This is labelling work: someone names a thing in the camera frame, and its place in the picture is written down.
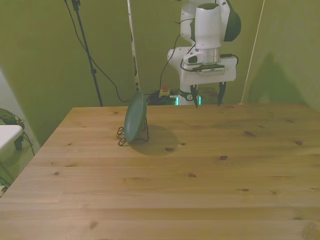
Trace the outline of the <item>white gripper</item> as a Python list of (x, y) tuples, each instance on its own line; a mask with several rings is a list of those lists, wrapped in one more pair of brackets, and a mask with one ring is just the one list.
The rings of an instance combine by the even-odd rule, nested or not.
[(180, 83), (190, 86), (190, 93), (196, 108), (198, 108), (198, 86), (201, 84), (219, 83), (217, 105), (220, 106), (225, 92), (226, 82), (236, 79), (237, 58), (235, 56), (221, 58), (220, 62), (213, 65), (186, 65), (183, 64), (180, 74)]

